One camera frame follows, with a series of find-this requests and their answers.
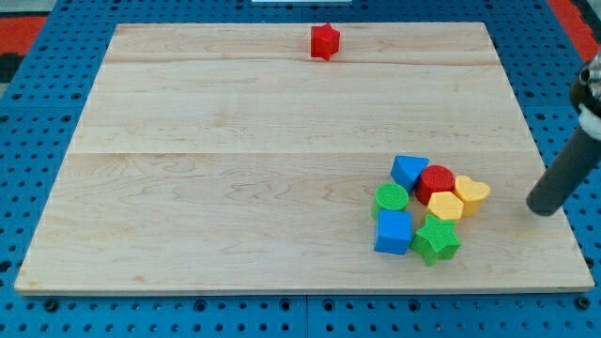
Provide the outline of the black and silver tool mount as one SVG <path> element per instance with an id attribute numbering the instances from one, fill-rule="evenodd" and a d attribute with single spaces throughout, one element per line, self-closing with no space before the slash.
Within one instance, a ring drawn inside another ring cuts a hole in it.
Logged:
<path id="1" fill-rule="evenodd" d="M 600 135 L 600 52 L 585 63 L 571 84 L 569 97 L 580 126 L 590 136 Z"/>

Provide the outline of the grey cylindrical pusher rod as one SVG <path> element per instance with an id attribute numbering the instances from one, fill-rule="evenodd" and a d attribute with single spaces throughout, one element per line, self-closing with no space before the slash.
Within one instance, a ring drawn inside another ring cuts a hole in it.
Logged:
<path id="1" fill-rule="evenodd" d="M 532 212 L 551 216 L 600 162 L 600 127 L 581 122 L 526 198 Z"/>

